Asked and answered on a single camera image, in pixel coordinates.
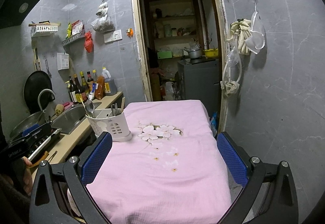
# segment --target pink tablecloth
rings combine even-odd
[[[131,103],[125,109],[133,138],[113,142],[92,197],[113,224],[217,223],[229,208],[226,165],[200,101]],[[138,136],[147,125],[173,126],[151,143]]]

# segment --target green box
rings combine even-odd
[[[158,52],[157,53],[158,59],[165,59],[165,58],[172,58],[172,52],[166,51],[166,52]]]

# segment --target doorway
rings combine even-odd
[[[141,76],[148,101],[201,100],[210,117],[218,113],[218,131],[223,131],[227,98],[219,82],[225,62],[225,10],[222,0],[210,0],[209,9],[205,1],[132,0]],[[183,50],[193,45],[202,51],[199,59],[190,59]],[[209,48],[218,48],[219,58],[205,57]],[[163,74],[153,73],[153,68]]]

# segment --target black pan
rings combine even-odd
[[[27,78],[24,86],[24,99],[30,114],[40,111],[37,98],[39,93],[46,88],[52,90],[52,82],[47,73],[43,71],[35,71]],[[45,109],[48,106],[48,103],[53,100],[54,97],[51,93],[43,93],[40,98],[42,109]]]

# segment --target metal pot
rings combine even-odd
[[[19,133],[22,133],[24,130],[30,128],[34,124],[38,123],[39,125],[45,124],[45,114],[42,111],[38,111],[30,116],[28,116],[26,119],[24,119],[22,122],[20,122],[10,133],[10,139],[15,138]]]
[[[200,48],[194,50],[184,48],[184,50],[188,52],[190,59],[196,59],[202,56],[202,50]]]

